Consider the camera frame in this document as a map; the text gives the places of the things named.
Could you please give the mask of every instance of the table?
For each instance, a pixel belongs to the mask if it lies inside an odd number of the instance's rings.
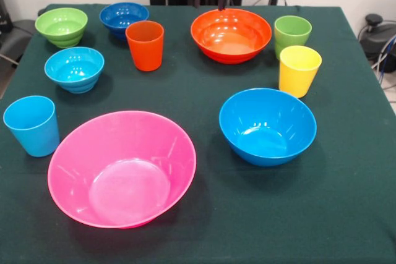
[[[112,111],[159,113],[190,135],[196,176],[182,200],[148,225],[91,228],[53,203],[46,184],[51,157],[28,156],[1,124],[0,262],[395,263],[396,117],[340,8],[246,8],[270,23],[285,14],[309,19],[307,45],[323,58],[303,98],[317,120],[314,143],[294,161],[265,169],[231,151],[218,112],[240,90],[277,88],[273,41],[247,63],[221,65],[190,36],[191,22],[211,8],[152,6],[150,19],[165,28],[165,52],[160,69],[142,73],[127,45],[100,23],[103,5],[74,7],[89,17],[80,45],[105,57],[96,87],[73,95],[51,82],[43,66],[59,49],[35,35],[0,112],[20,97],[48,96],[61,137]]]

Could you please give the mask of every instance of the green bowl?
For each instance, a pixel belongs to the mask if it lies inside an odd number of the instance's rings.
[[[71,7],[52,9],[36,20],[38,32],[58,48],[70,48],[78,44],[87,26],[85,12]]]

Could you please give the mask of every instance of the orange cup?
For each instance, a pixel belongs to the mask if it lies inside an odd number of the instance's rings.
[[[153,71],[161,66],[164,29],[153,21],[138,21],[125,31],[136,68]]]

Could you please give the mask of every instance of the cup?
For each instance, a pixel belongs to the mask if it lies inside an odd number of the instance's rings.
[[[13,102],[4,112],[3,121],[25,151],[44,157],[59,145],[55,104],[44,96],[28,96]]]
[[[280,53],[279,90],[301,98],[309,90],[322,57],[307,46],[289,46]]]
[[[312,31],[311,23],[296,15],[284,15],[278,18],[274,27],[275,54],[278,60],[284,48],[305,45]]]
[[[136,68],[153,71],[161,66],[164,29],[153,21],[138,21],[125,31]]]

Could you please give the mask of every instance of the light blue bowl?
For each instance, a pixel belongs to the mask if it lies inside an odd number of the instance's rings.
[[[80,94],[95,86],[104,65],[105,58],[101,53],[80,46],[53,54],[45,63],[44,71],[63,89]]]
[[[282,91],[241,91],[223,104],[220,128],[231,148],[257,166],[291,161],[312,144],[316,120],[299,99]]]
[[[126,40],[125,29],[134,22],[147,20],[149,10],[138,3],[119,2],[106,6],[99,17],[113,35],[120,40]]]

